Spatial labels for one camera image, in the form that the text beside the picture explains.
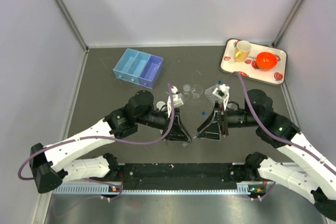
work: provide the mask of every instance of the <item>white wall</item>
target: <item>white wall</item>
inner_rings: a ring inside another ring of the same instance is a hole
[[[60,140],[83,51],[53,0],[0,6],[0,222],[21,224],[37,191],[17,170],[32,145]]]
[[[306,0],[280,48],[300,126],[336,165],[336,0]]]
[[[273,41],[296,0],[64,0],[92,46]]]

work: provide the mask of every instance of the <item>orange object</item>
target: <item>orange object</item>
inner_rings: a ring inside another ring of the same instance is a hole
[[[257,55],[257,66],[262,70],[272,69],[277,63],[277,57],[270,52],[261,52]]]

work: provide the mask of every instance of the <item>blue object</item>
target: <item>blue object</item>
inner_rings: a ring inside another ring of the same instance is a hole
[[[118,79],[152,89],[163,68],[163,58],[126,49],[113,69]]]

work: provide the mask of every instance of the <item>strawberry print tray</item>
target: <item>strawberry print tray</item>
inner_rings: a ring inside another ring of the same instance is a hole
[[[252,49],[249,56],[244,62],[238,62],[235,60],[236,44],[239,39],[229,39],[226,42],[226,47],[223,55],[223,59],[220,63],[220,68],[224,72],[232,73],[234,71],[240,72],[240,74],[246,78],[250,78],[257,81],[266,82],[273,85],[280,85],[285,79],[286,60],[287,54],[285,51],[262,46],[251,43]],[[261,70],[257,66],[256,58],[261,52],[271,52],[278,58],[278,64],[270,70]]]

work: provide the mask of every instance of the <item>gray table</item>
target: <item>gray table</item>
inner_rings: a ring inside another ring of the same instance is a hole
[[[204,89],[218,80],[225,80],[228,74],[219,70],[223,47],[162,47],[136,48],[164,58],[164,69],[151,91],[157,101],[167,101],[167,83],[182,90],[185,83],[200,84]],[[91,49],[81,82],[69,136],[81,132],[111,111],[124,106],[140,86],[118,80],[112,73],[113,67],[125,48]],[[245,80],[248,89],[262,89],[274,101],[276,112],[288,116],[280,87]],[[230,99],[243,104],[244,97],[238,80],[230,85]],[[212,110],[210,102],[202,96],[200,100],[188,100],[181,107],[182,121],[191,135],[205,120],[202,111],[208,115]],[[276,161],[290,161],[288,158],[260,140],[255,129],[231,129],[230,136],[221,142],[195,140],[182,147],[181,143],[162,142],[151,146],[133,146],[113,143],[86,155],[93,157],[111,152],[119,162],[133,163],[201,163],[201,162],[244,162],[249,153],[262,152]],[[135,141],[157,139],[156,129],[139,125],[139,131],[129,137]],[[247,196],[127,196],[109,203],[99,199],[83,202],[63,218],[54,217],[55,207],[62,214],[85,195],[53,195],[45,224],[61,223],[325,223],[314,207],[294,192],[276,186],[263,202],[250,202]]]
[[[229,74],[219,69],[223,46],[211,47],[151,47],[135,48],[164,58],[164,68],[151,92],[154,104],[167,101],[167,83],[182,91],[186,83],[200,84],[204,90],[219,80],[225,82]],[[143,87],[119,80],[112,69],[124,53],[125,48],[90,49],[79,94],[72,117],[69,136],[87,129],[111,111],[124,106],[128,99]],[[281,87],[271,86],[245,79],[247,89],[264,90],[274,101],[274,110],[289,116]],[[230,84],[230,99],[244,106],[244,96],[237,78]],[[190,135],[206,119],[213,106],[206,96],[199,100],[188,100],[181,107],[181,119]],[[150,141],[160,137],[158,130],[139,125],[139,131],[127,139]],[[290,161],[272,146],[264,143],[255,134],[255,128],[230,129],[229,137],[221,142],[195,140],[193,144],[182,147],[181,143],[162,142],[151,146],[113,143],[105,145],[86,157],[111,152],[119,162],[132,163],[230,163],[244,162],[249,153],[261,152],[279,162]]]

